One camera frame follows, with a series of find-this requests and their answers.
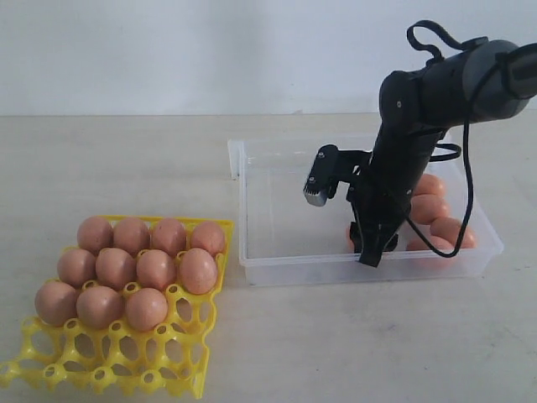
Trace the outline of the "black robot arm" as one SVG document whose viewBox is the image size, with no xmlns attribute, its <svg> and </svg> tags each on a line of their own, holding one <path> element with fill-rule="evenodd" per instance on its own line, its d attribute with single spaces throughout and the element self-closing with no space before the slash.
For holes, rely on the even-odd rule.
<svg viewBox="0 0 537 403">
<path fill-rule="evenodd" d="M 486 41 L 420 71 L 395 71 L 379 93 L 381 127 L 359 152 L 347 192 L 359 262 L 379 265 L 409 218 L 410 199 L 450 128 L 519 114 L 536 94 L 536 46 Z"/>
</svg>

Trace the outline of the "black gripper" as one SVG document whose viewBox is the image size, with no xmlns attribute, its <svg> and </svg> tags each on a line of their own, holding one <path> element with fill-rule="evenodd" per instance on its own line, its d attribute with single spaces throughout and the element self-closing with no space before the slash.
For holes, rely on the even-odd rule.
<svg viewBox="0 0 537 403">
<path fill-rule="evenodd" d="M 398 245 L 397 232 L 409 215 L 415 188 L 414 159 L 352 159 L 346 163 L 347 201 L 354 221 L 348 244 L 358 261 L 378 267 L 385 252 Z"/>
</svg>

